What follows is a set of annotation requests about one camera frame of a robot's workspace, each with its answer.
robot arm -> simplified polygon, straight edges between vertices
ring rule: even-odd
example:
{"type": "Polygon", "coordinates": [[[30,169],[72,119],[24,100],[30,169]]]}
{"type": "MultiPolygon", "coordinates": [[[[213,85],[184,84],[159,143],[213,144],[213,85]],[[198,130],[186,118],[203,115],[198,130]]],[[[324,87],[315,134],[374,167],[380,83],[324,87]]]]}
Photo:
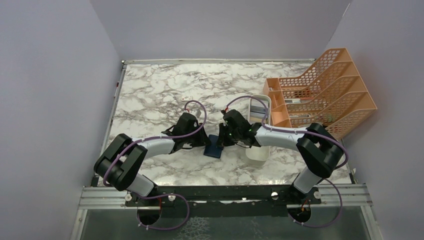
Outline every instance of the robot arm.
{"type": "MultiPolygon", "coordinates": [[[[147,196],[155,184],[146,176],[138,173],[144,159],[162,154],[173,154],[183,149],[184,145],[190,145],[191,148],[208,146],[211,144],[205,130],[202,128],[197,133],[183,138],[165,138],[166,136],[183,136],[193,133],[201,127],[197,118],[187,112],[184,112],[178,119],[176,125],[171,126],[162,132],[164,138],[151,139],[133,145],[127,150],[122,159],[118,160],[111,168],[107,181],[118,191],[128,190],[137,192],[141,196],[147,196]]],[[[129,136],[121,133],[115,137],[104,153],[100,156],[94,165],[94,171],[101,177],[105,177],[108,168],[123,149],[135,142],[129,136]]]]}
{"type": "Polygon", "coordinates": [[[273,129],[269,130],[263,127],[261,123],[250,124],[235,109],[223,112],[223,114],[225,124],[219,124],[218,146],[232,146],[237,142],[243,142],[249,147],[274,146],[300,152],[306,167],[291,185],[293,192],[298,194],[300,198],[307,195],[313,186],[322,181],[322,179],[330,177],[343,156],[343,150],[331,141],[304,134],[305,131],[308,131],[335,140],[318,123],[312,123],[309,127],[302,128],[265,125],[273,129]]]}

black metal plate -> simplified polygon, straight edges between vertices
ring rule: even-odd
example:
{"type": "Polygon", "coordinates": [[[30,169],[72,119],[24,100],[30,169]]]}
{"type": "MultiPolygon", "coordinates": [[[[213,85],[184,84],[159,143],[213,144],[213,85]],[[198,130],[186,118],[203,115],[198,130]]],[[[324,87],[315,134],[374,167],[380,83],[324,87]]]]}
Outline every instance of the black metal plate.
{"type": "MultiPolygon", "coordinates": [[[[305,199],[295,199],[289,194],[290,185],[246,185],[246,186],[156,186],[150,196],[162,194],[180,194],[190,205],[192,217],[247,217],[275,216],[286,217],[287,205],[302,204],[305,199]],[[273,199],[271,193],[278,193],[273,199]],[[239,201],[222,203],[221,201],[239,201]]],[[[314,187],[308,195],[310,204],[320,204],[321,200],[314,198],[314,187]]],[[[133,199],[125,203],[127,207],[162,206],[161,216],[164,218],[184,218],[187,206],[177,197],[169,201],[168,197],[159,200],[142,200],[133,195],[133,199]]]]}

blue object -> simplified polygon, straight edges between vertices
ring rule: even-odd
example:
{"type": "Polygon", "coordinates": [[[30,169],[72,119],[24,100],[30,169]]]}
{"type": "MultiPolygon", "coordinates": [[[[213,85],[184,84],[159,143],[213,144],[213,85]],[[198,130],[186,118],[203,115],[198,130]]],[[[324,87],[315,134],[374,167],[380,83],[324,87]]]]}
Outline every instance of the blue object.
{"type": "Polygon", "coordinates": [[[204,148],[203,155],[220,159],[221,158],[221,152],[223,151],[224,147],[217,146],[218,136],[209,134],[209,140],[211,141],[211,144],[209,146],[206,146],[204,148]]]}

wire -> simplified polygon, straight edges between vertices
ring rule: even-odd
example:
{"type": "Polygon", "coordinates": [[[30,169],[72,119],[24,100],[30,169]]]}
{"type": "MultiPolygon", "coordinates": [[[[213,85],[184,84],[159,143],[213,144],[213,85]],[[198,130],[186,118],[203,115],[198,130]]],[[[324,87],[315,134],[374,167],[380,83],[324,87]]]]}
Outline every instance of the wire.
{"type": "Polygon", "coordinates": [[[186,137],[189,137],[189,136],[191,136],[191,135],[194,135],[194,134],[196,134],[197,132],[199,132],[204,126],[205,126],[205,123],[206,123],[206,116],[207,116],[207,114],[206,114],[206,108],[205,108],[205,106],[203,106],[203,104],[201,104],[199,101],[196,101],[196,100],[190,100],[190,101],[187,101],[186,103],[185,103],[185,105],[184,105],[184,110],[186,110],[187,109],[187,105],[189,104],[189,103],[197,103],[197,104],[199,104],[200,105],[200,107],[203,109],[203,111],[204,111],[204,119],[203,119],[203,124],[198,128],[198,129],[196,129],[195,131],[193,131],[193,132],[190,132],[190,133],[188,133],[188,134],[185,134],[185,135],[181,135],[181,136],[151,136],[151,137],[147,137],[147,138],[145,138],[145,139],[139,139],[139,140],[136,140],[136,141],[133,141],[132,143],[130,143],[128,146],[126,146],[126,148],[124,148],[124,150],[122,150],[121,152],[120,152],[120,154],[118,154],[118,156],[116,156],[116,158],[115,158],[115,160],[113,160],[113,162],[112,162],[112,164],[109,166],[109,168],[107,169],[107,171],[106,171],[106,173],[104,174],[104,176],[103,176],[103,184],[105,185],[105,186],[107,186],[107,187],[111,187],[111,185],[109,184],[109,183],[107,183],[107,181],[106,181],[106,179],[108,179],[108,177],[109,177],[109,174],[111,173],[111,170],[112,170],[112,168],[115,166],[115,164],[117,164],[117,162],[119,161],[119,159],[128,151],[128,149],[130,149],[132,146],[134,146],[134,145],[136,145],[136,144],[138,144],[138,143],[141,143],[141,142],[144,142],[144,141],[150,141],[150,140],[154,140],[154,139],[182,139],[182,138],[186,138],[186,137]]]}
{"type": "Polygon", "coordinates": [[[336,185],[334,185],[334,183],[332,183],[330,180],[328,180],[328,179],[324,179],[325,181],[327,181],[327,182],[329,182],[333,187],[334,187],[334,189],[335,189],[335,191],[337,192],[337,194],[338,194],[338,199],[340,200],[340,209],[338,210],[338,213],[337,213],[337,216],[335,216],[335,218],[332,220],[332,221],[330,221],[330,222],[328,222],[328,223],[326,223],[326,224],[324,224],[324,225],[309,225],[309,224],[305,224],[304,222],[298,222],[298,221],[296,221],[290,214],[289,214],[289,216],[290,216],[290,218],[291,219],[293,219],[293,222],[295,222],[295,223],[297,223],[297,224],[299,224],[299,225],[302,225],[303,227],[307,227],[307,228],[313,228],[313,229],[319,229],[319,228],[325,228],[325,227],[328,227],[328,226],[330,226],[330,225],[332,225],[332,224],[334,224],[335,222],[337,222],[337,220],[339,220],[340,219],[340,217],[342,216],[342,209],[343,209],[343,201],[342,201],[342,195],[340,194],[340,191],[339,191],[339,189],[336,187],[336,185]]]}
{"type": "Polygon", "coordinates": [[[303,130],[301,130],[301,131],[294,131],[294,130],[285,130],[285,129],[278,129],[278,128],[270,128],[269,126],[266,126],[265,125],[265,123],[264,123],[264,121],[265,121],[265,119],[267,118],[267,116],[268,116],[268,111],[269,111],[269,109],[268,109],[268,107],[267,107],[267,105],[262,101],[262,100],[260,100],[260,99],[258,99],[258,98],[256,98],[256,97],[254,97],[254,96],[249,96],[249,95],[245,95],[245,96],[239,96],[239,97],[236,97],[236,98],[234,98],[232,101],[230,101],[225,107],[226,107],[226,109],[228,109],[228,107],[232,104],[232,103],[234,103],[235,101],[237,101],[237,100],[239,100],[239,99],[243,99],[243,98],[248,98],[248,99],[254,99],[254,100],[257,100],[257,101],[259,101],[262,105],[263,105],[263,107],[266,109],[266,111],[265,111],[265,115],[263,116],[263,118],[262,118],[262,127],[263,128],[265,128],[265,129],[267,129],[267,130],[272,130],[272,131],[275,131],[275,132],[280,132],[280,133],[287,133],[287,134],[309,134],[309,135],[313,135],[313,136],[317,136],[317,137],[320,137],[320,138],[322,138],[322,139],[325,139],[325,140],[327,140],[327,141],[330,141],[330,142],[332,142],[333,144],[335,144],[337,147],[339,147],[342,151],[343,151],[343,153],[344,153],[344,155],[345,155],[345,158],[344,158],[344,161],[340,164],[340,165],[338,165],[338,166],[336,166],[335,167],[335,169],[339,169],[339,168],[341,168],[341,167],[343,167],[344,165],[346,165],[346,163],[348,162],[348,159],[349,159],[349,155],[348,155],[348,150],[341,144],[341,143],[339,143],[337,140],[334,140],[333,138],[331,138],[331,137],[328,137],[328,136],[324,136],[324,135],[322,135],[322,134],[319,134],[319,133],[315,133],[315,132],[311,132],[311,131],[303,131],[303,130]]]}
{"type": "Polygon", "coordinates": [[[144,225],[142,223],[142,221],[140,220],[139,215],[137,214],[136,217],[137,217],[137,220],[138,220],[138,223],[139,223],[138,226],[143,226],[147,230],[148,229],[154,229],[154,230],[161,230],[161,231],[171,231],[171,230],[175,230],[175,229],[181,227],[182,225],[184,225],[189,220],[189,216],[190,216],[190,205],[189,205],[189,201],[187,201],[187,199],[185,197],[183,197],[182,195],[180,195],[180,194],[168,193],[168,194],[162,194],[162,195],[158,195],[158,196],[140,196],[140,194],[136,193],[135,191],[133,191],[132,193],[134,193],[135,195],[137,195],[137,197],[139,197],[140,199],[144,199],[144,200],[160,199],[160,198],[168,197],[168,196],[176,196],[176,197],[181,198],[185,202],[185,205],[187,206],[187,215],[185,215],[184,220],[180,224],[178,224],[176,226],[173,226],[173,227],[156,227],[156,226],[144,225]]]}

white plastic container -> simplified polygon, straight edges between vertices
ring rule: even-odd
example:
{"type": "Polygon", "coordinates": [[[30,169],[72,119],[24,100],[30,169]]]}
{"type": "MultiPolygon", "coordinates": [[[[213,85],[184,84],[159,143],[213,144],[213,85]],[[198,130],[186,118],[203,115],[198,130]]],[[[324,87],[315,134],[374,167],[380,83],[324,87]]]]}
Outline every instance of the white plastic container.
{"type": "MultiPolygon", "coordinates": [[[[259,100],[264,100],[268,102],[268,122],[271,120],[271,98],[267,95],[254,94],[252,97],[255,97],[259,100]]],[[[251,101],[249,101],[249,108],[247,111],[247,120],[250,120],[251,112],[251,101]]],[[[246,157],[244,157],[244,162],[250,165],[262,166],[265,164],[265,161],[270,157],[271,148],[269,146],[256,147],[252,146],[251,148],[246,148],[246,157]]]]}

